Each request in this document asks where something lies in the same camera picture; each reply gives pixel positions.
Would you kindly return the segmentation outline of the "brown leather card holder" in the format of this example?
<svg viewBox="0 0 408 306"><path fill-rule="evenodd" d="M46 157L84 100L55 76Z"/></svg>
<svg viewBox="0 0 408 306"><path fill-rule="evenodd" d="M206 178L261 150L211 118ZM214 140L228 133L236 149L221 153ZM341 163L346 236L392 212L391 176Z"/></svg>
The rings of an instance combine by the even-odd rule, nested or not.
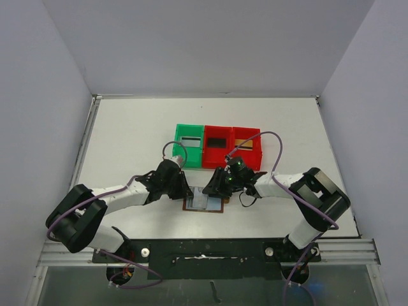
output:
<svg viewBox="0 0 408 306"><path fill-rule="evenodd" d="M182 210L190 212L223 213L229 199L212 198L202 193L202 187L191 187L193 197L185 198Z"/></svg>

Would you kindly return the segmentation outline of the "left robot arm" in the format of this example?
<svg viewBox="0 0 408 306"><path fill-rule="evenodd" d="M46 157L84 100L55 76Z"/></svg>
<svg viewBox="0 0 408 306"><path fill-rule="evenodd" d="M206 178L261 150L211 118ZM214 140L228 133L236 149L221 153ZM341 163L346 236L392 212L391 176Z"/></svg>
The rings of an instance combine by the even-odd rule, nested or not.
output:
<svg viewBox="0 0 408 306"><path fill-rule="evenodd" d="M116 262L128 258L128 238L103 218L133 206L144 206L166 195L171 200L193 197L181 156L163 159L156 170L134 175L125 185L88 188L75 185L46 220L47 238L62 243L71 253L86 247L101 249Z"/></svg>

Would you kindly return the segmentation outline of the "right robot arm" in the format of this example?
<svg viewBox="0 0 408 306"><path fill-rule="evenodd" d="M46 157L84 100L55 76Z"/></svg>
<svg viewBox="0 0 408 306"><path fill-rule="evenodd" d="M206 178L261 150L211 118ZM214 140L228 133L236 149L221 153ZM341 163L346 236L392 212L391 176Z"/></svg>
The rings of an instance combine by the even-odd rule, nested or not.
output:
<svg viewBox="0 0 408 306"><path fill-rule="evenodd" d="M229 198L237 192L255 200L268 197L294 199L302 219L284 244L286 257L293 261L304 256L307 246L323 233L337 230L336 221L351 206L348 196L319 168L292 175L255 172L241 157L230 159L224 168L216 168L202 191L213 198Z"/></svg>

